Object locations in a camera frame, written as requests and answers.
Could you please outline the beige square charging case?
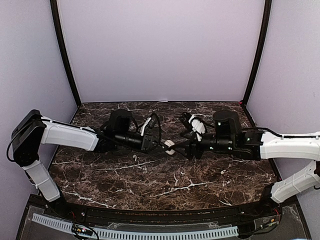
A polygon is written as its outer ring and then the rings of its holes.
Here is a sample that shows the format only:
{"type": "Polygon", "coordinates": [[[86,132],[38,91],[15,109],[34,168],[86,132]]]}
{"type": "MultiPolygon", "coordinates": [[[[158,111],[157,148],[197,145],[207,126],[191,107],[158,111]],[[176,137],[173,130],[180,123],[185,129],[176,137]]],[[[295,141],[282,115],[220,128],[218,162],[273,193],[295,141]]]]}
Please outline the beige square charging case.
{"type": "Polygon", "coordinates": [[[173,146],[175,145],[175,143],[172,140],[166,140],[164,142],[164,145],[166,146],[166,151],[165,153],[167,153],[168,155],[173,155],[176,151],[173,149],[173,146]]]}

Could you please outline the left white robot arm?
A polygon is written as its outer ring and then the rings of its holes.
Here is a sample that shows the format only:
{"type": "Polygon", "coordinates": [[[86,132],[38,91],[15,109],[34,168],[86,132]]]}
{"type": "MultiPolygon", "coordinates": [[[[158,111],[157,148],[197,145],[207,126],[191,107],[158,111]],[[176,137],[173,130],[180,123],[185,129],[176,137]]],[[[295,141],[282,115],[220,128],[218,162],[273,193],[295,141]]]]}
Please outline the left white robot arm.
{"type": "Polygon", "coordinates": [[[44,199],[51,203],[51,210],[58,217],[67,218],[71,208],[62,200],[61,190],[41,162],[40,146],[72,147],[94,153],[112,152],[118,147],[143,154],[169,150],[170,147],[162,142],[161,129],[158,129],[157,136],[149,133],[154,127],[161,127],[155,113],[138,125],[130,111],[118,109],[102,126],[91,128],[59,122],[33,109],[12,132],[6,157],[30,177],[44,199]]]}

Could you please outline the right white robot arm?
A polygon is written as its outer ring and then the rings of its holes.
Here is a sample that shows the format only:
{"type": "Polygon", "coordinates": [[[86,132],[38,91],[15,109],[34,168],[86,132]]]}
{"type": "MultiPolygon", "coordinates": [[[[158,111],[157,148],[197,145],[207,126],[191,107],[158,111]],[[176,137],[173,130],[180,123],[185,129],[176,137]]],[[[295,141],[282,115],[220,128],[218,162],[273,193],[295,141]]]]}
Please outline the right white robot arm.
{"type": "Polygon", "coordinates": [[[255,213],[260,217],[266,217],[275,205],[320,183],[319,132],[283,135],[264,127],[242,128],[238,114],[229,110],[213,114],[214,133],[208,133],[209,124],[194,114],[184,113],[179,119],[192,135],[179,144],[167,140],[169,154],[182,148],[187,159],[200,159],[205,151],[212,151],[250,161],[311,160],[300,171],[264,188],[260,202],[255,205],[255,213]]]}

